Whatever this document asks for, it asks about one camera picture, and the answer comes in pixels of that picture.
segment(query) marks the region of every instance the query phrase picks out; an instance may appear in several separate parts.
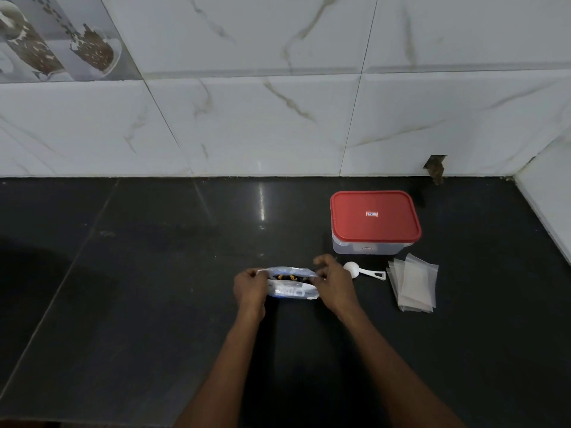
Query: white marble tile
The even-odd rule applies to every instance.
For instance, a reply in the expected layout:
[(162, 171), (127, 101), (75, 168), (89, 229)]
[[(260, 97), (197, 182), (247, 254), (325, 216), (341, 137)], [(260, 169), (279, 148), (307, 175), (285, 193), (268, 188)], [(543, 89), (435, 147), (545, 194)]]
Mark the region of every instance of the white marble tile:
[(569, 18), (571, 0), (379, 0), (364, 71), (568, 68)]
[(571, 263), (571, 129), (516, 176), (516, 183), (560, 251)]
[(187, 174), (142, 81), (0, 85), (0, 175)]
[(569, 124), (569, 70), (364, 74), (341, 175), (513, 174)]
[(196, 175), (338, 175), (359, 75), (148, 85)]
[(145, 78), (360, 73), (376, 3), (103, 1)]

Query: clear plastic bag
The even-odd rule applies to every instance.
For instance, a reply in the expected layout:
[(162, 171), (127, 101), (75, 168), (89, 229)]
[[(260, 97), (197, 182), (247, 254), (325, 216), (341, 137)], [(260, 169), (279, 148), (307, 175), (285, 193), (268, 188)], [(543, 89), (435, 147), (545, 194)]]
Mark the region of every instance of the clear plastic bag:
[(319, 297), (318, 289), (310, 283), (311, 278), (319, 275), (312, 270), (285, 266), (269, 267), (262, 270), (268, 272), (268, 295), (272, 297), (306, 300)]

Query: black countertop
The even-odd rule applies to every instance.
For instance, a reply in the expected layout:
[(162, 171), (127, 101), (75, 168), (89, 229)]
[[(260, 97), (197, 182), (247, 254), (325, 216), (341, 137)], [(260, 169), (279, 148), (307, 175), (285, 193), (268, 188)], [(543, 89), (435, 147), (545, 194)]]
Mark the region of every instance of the black countertop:
[[(50, 181), (26, 182), (50, 189)], [(432, 314), (401, 312), (388, 281), (355, 280), (396, 351), (468, 426), (567, 424), (571, 267), (513, 182), (460, 178), (442, 186), (425, 178), (121, 179), (0, 399), (0, 417), (172, 424), (232, 324), (233, 276), (251, 266), (312, 266), (332, 252), (331, 195), (368, 189), (413, 194), (423, 237), (396, 257), (410, 251), (440, 265)], [(104, 200), (96, 202), (90, 219)], [(75, 206), (62, 214), (66, 207)], [(32, 216), (13, 219), (25, 225)], [(69, 231), (59, 228), (61, 237)], [(339, 261), (382, 270), (390, 258)], [(9, 277), (21, 273), (18, 261), (4, 266)], [(382, 418), (351, 340), (319, 300), (267, 301), (243, 407), (246, 426)]]

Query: plastic spoon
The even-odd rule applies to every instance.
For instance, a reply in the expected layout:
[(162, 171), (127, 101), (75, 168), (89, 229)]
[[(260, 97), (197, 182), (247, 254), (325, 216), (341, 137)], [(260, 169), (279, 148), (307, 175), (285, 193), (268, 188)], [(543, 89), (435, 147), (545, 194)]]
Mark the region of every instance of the plastic spoon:
[(363, 273), (364, 275), (372, 276), (373, 278), (380, 279), (381, 281), (384, 281), (387, 279), (387, 273), (386, 272), (375, 272), (374, 270), (361, 269), (359, 267), (359, 265), (353, 261), (345, 263), (345, 266), (343, 266), (343, 269), (348, 270), (349, 273), (351, 273), (351, 277), (353, 279), (355, 279), (357, 276), (359, 276), (359, 273)]

